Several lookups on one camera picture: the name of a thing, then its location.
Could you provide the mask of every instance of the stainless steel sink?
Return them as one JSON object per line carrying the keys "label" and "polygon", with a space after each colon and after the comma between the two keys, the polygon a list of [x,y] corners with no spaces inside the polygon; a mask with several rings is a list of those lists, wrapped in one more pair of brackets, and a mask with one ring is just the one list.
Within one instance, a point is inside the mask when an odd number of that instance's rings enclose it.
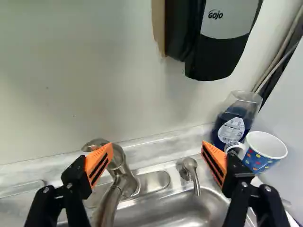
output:
{"label": "stainless steel sink", "polygon": [[[192,157],[198,162],[199,197],[194,194],[193,182],[179,175],[181,160],[138,169],[134,174],[144,181],[144,186],[136,196],[119,203],[114,227],[221,227],[229,200],[221,193],[200,155]],[[150,173],[158,173],[158,178],[153,175],[148,181],[146,178]],[[109,179],[101,178],[95,192],[84,203],[89,215],[107,188]],[[254,226],[251,217],[247,217],[245,226]]]}

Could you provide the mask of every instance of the polka dot cup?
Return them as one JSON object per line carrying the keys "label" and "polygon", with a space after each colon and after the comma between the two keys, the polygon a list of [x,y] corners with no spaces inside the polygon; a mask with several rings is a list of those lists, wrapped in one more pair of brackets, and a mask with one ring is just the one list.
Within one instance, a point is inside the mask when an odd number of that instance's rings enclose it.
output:
{"label": "polka dot cup", "polygon": [[234,141],[224,151],[238,151],[238,157],[255,174],[260,174],[287,156],[285,144],[277,137],[262,131],[249,132],[244,144]]}

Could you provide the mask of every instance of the cable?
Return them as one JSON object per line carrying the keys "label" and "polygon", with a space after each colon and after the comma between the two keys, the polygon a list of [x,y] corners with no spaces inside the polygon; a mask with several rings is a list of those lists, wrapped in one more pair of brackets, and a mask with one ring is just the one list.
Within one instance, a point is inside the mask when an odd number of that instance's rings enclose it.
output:
{"label": "cable", "polygon": [[295,28],[299,22],[299,19],[301,17],[301,15],[303,14],[303,5],[301,5],[297,15],[294,18],[294,21],[289,29],[289,32],[285,38],[285,40],[283,41],[283,44],[281,46],[281,48],[279,49],[278,53],[276,54],[274,60],[271,62],[270,66],[268,67],[268,69],[264,72],[264,74],[261,76],[261,78],[257,81],[256,85],[254,86],[252,92],[256,92],[258,87],[260,87],[260,85],[263,83],[264,79],[267,77],[267,75],[272,71],[272,69],[275,67],[275,65],[277,64],[277,62],[279,61],[279,59],[281,58],[283,52],[285,51],[289,40],[291,39]]}
{"label": "cable", "polygon": [[256,88],[255,93],[259,93],[260,90],[263,88],[263,86],[266,84],[266,82],[271,78],[271,76],[275,73],[275,71],[280,67],[280,65],[288,58],[290,54],[294,52],[296,47],[298,46],[300,41],[298,41],[295,45],[292,46],[292,48],[284,55],[284,57],[277,63],[277,65],[270,71],[270,73],[265,77],[265,79],[262,81],[260,86]]}

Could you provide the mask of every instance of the white wall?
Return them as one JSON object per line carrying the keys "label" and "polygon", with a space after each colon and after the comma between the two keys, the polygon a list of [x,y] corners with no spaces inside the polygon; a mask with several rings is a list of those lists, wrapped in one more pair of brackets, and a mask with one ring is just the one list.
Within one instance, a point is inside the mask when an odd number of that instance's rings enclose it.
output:
{"label": "white wall", "polygon": [[299,2],[264,0],[233,74],[197,82],[159,54],[151,0],[1,1],[0,163],[213,121],[269,65]]}
{"label": "white wall", "polygon": [[287,146],[288,155],[265,172],[261,179],[276,187],[292,204],[291,211],[303,224],[303,38],[280,80],[258,114],[253,130],[276,135]]}

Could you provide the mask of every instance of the wall-mounted soap dispenser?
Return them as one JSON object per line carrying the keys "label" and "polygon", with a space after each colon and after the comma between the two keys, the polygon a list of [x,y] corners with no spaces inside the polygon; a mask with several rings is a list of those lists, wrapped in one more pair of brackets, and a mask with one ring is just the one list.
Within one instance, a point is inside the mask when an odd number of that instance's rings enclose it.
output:
{"label": "wall-mounted soap dispenser", "polygon": [[199,81],[233,72],[262,0],[166,0],[166,54]]}

